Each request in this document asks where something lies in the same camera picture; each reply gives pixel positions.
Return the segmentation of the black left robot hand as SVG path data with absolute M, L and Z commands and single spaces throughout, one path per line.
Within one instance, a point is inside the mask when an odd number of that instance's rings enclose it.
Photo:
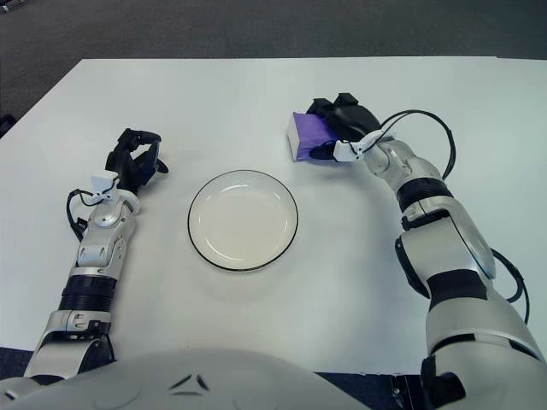
M 156 173 L 168 173 L 167 165 L 158 159 L 161 141 L 153 132 L 124 130 L 105 166 L 107 171 L 117 173 L 118 189 L 137 195 Z

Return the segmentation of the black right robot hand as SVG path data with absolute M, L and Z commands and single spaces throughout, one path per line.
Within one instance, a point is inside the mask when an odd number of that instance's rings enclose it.
M 333 102 L 315 98 L 306 114 L 326 129 L 326 138 L 309 151 L 314 160 L 359 161 L 381 134 L 379 120 L 350 93 L 339 93 Z

